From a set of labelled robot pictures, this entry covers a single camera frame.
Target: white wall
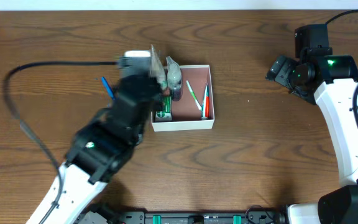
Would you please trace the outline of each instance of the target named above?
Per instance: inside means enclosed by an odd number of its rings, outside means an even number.
[[[0,11],[358,9],[358,0],[0,0]]]

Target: green led light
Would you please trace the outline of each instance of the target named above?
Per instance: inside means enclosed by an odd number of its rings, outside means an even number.
[[[334,60],[327,60],[327,62],[328,62],[328,65],[333,65],[335,63]]]
[[[87,147],[88,149],[92,148],[92,147],[94,147],[94,143],[93,142],[87,142],[85,147]]]

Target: wood grain surface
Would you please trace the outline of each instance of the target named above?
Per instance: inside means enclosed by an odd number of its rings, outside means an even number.
[[[265,74],[279,54],[295,56],[293,31],[339,11],[0,12],[0,223],[24,223],[55,176],[2,102],[1,80],[43,60],[115,60],[154,44],[180,65],[209,64],[213,129],[155,133],[98,200],[148,211],[240,211],[315,202],[339,187],[336,157],[317,106]],[[358,66],[358,14],[329,25],[335,54]],[[11,82],[22,118],[59,161],[73,134],[106,106],[99,78],[115,67],[45,67]]]

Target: cardboard box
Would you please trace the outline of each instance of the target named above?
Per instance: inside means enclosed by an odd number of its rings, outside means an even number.
[[[172,121],[155,122],[155,112],[151,114],[154,131],[182,131],[195,129],[211,129],[215,122],[211,70],[209,65],[182,65],[182,97],[172,102]],[[202,105],[205,86],[209,91],[209,119],[201,120],[201,111],[191,96],[186,84],[189,81],[198,102]]]

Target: blue stick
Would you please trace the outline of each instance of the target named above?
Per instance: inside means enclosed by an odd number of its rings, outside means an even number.
[[[102,79],[102,83],[103,83],[104,88],[106,89],[107,93],[113,100],[115,100],[116,98],[114,97],[114,94],[111,91],[109,83],[107,82],[107,80],[104,77],[102,77],[101,79]]]

